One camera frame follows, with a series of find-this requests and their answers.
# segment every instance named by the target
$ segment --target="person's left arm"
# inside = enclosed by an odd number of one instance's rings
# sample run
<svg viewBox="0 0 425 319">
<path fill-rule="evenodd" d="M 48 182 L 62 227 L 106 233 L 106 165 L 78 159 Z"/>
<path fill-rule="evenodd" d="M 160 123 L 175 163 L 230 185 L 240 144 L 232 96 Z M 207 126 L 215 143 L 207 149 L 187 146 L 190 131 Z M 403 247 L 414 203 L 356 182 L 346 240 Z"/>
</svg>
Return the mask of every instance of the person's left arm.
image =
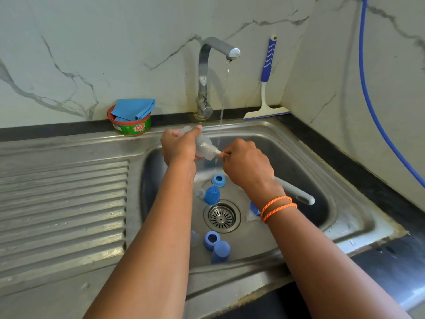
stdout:
<svg viewBox="0 0 425 319">
<path fill-rule="evenodd" d="M 168 169 L 151 211 L 83 319 L 181 318 L 189 275 L 195 138 L 167 130 Z"/>
</svg>

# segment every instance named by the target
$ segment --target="drain strainer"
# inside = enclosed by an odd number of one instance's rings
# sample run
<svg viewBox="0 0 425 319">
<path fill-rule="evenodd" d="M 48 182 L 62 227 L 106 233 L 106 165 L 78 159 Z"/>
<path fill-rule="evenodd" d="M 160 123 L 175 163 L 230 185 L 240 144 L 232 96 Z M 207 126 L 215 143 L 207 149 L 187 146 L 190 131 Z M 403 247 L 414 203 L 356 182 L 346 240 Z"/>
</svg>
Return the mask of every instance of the drain strainer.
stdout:
<svg viewBox="0 0 425 319">
<path fill-rule="evenodd" d="M 241 223 L 241 213 L 231 202 L 220 200 L 211 208 L 205 208 L 204 220 L 208 227 L 218 233 L 229 233 L 236 230 Z"/>
</svg>

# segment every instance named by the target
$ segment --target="hose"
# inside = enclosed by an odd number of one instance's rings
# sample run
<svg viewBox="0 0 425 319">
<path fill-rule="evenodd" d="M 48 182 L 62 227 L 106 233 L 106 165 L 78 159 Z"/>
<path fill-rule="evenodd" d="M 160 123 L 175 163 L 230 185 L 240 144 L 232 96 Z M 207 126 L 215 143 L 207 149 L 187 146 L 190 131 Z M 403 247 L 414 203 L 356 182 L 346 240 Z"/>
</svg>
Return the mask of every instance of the hose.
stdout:
<svg viewBox="0 0 425 319">
<path fill-rule="evenodd" d="M 368 7 L 368 0 L 363 0 L 362 4 L 362 14 L 360 17 L 360 33 L 359 33 L 359 68 L 360 68 L 360 82 L 362 84 L 362 90 L 363 95 L 365 97 L 366 104 L 369 109 L 369 113 L 372 116 L 372 119 L 378 128 L 379 133 L 384 138 L 385 142 L 387 142 L 388 146 L 391 148 L 391 150 L 395 153 L 397 158 L 401 161 L 401 163 L 407 168 L 407 170 L 410 171 L 413 177 L 422 185 L 423 188 L 425 188 L 425 180 L 417 173 L 415 169 L 410 165 L 410 163 L 403 157 L 401 152 L 396 148 L 396 146 L 392 143 L 388 135 L 385 133 L 381 123 L 378 120 L 378 117 L 375 114 L 375 110 L 372 106 L 372 102 L 369 97 L 368 89 L 366 87 L 366 80 L 365 80 L 365 70 L 363 66 L 363 37 L 365 32 L 365 18 L 366 18 L 366 10 Z"/>
</svg>

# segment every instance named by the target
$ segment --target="marble wall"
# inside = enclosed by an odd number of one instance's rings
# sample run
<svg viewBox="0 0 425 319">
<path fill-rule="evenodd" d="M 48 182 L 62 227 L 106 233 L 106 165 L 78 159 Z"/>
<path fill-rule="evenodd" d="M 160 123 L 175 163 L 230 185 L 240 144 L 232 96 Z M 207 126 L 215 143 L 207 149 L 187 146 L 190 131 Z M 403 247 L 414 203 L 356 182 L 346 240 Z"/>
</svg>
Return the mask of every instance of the marble wall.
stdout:
<svg viewBox="0 0 425 319">
<path fill-rule="evenodd" d="M 260 104 L 268 37 L 278 35 L 267 101 L 278 104 L 314 0 L 0 0 L 0 127 L 106 118 L 121 98 L 155 98 L 153 114 L 195 111 L 199 41 L 211 52 L 214 109 Z"/>
<path fill-rule="evenodd" d="M 358 66 L 361 0 L 316 0 L 282 103 L 425 210 L 425 190 L 384 142 Z M 364 61 L 384 129 L 425 177 L 425 0 L 369 0 Z"/>
</svg>

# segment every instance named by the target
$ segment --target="countertop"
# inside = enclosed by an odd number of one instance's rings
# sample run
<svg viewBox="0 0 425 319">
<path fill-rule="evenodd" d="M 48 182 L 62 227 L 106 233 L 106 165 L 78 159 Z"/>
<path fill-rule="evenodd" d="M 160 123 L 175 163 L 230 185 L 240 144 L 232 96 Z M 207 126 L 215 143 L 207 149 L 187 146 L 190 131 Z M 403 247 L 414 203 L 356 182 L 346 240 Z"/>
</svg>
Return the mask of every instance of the countertop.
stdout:
<svg viewBox="0 0 425 319">
<path fill-rule="evenodd" d="M 255 109 L 258 108 L 225 110 L 224 118 L 241 118 L 247 111 Z M 214 111 L 210 120 L 217 120 L 219 116 L 220 111 Z M 364 167 L 351 160 L 332 143 L 296 117 L 284 115 L 277 118 L 335 171 L 409 231 L 409 235 L 362 252 L 352 259 L 406 310 L 409 311 L 420 305 L 425 300 L 424 211 L 396 193 Z M 153 126 L 193 122 L 195 122 L 193 113 L 152 116 Z M 107 130 L 111 130 L 108 120 L 3 128 L 0 129 L 0 141 L 86 134 Z M 217 318 L 300 317 L 309 317 L 309 313 L 296 284 L 293 282 Z"/>
</svg>

